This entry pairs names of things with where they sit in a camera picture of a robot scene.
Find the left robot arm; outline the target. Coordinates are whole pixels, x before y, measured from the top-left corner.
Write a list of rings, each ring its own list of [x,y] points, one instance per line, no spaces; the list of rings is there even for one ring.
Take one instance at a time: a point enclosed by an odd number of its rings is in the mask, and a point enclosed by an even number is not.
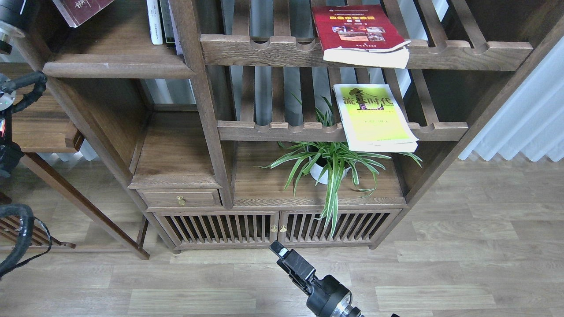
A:
[[[2,0],[1,15],[1,53],[12,52],[11,37],[23,38],[30,32],[32,22],[40,11],[38,0]],[[45,92],[48,82],[46,74],[34,71],[20,78],[10,80],[1,75],[1,176],[9,177],[12,170],[24,156],[21,147],[12,139],[12,115],[26,109],[36,102]],[[0,208],[1,218],[17,216],[20,231],[11,253],[1,263],[1,275],[26,265],[37,256],[20,261],[30,247],[34,221],[36,217],[32,209],[24,203],[8,203]]]

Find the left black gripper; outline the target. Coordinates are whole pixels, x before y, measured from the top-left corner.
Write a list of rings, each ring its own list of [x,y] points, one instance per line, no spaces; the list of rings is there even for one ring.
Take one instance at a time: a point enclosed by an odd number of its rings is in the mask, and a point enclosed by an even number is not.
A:
[[[0,2],[0,52],[10,55],[10,38],[24,38],[36,18],[34,0],[2,0]]]

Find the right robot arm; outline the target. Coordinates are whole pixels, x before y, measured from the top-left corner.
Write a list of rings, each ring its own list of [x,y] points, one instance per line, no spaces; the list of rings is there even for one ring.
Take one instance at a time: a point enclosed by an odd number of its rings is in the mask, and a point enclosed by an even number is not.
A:
[[[351,291],[332,275],[319,279],[315,268],[294,249],[288,250],[278,241],[270,245],[278,255],[277,264],[289,275],[291,281],[306,295],[307,307],[317,317],[363,317],[358,307],[352,307]]]

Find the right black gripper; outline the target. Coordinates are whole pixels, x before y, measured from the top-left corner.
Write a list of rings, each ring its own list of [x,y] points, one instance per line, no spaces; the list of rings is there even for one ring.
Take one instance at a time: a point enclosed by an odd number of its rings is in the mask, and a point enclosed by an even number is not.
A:
[[[269,249],[278,256],[277,264],[288,273],[291,281],[308,295],[306,306],[317,317],[351,316],[351,291],[347,287],[332,275],[319,279],[308,261],[277,240]]]

